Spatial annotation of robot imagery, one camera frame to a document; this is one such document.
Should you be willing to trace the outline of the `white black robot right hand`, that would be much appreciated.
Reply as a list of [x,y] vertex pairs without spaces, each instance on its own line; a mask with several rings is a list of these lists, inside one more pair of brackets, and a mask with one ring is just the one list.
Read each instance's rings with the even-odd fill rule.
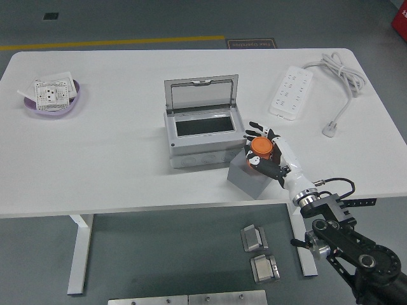
[[289,191],[289,199],[297,206],[301,200],[315,201],[316,186],[303,174],[303,169],[287,141],[268,127],[251,121],[246,130],[244,147],[247,164],[279,182]]

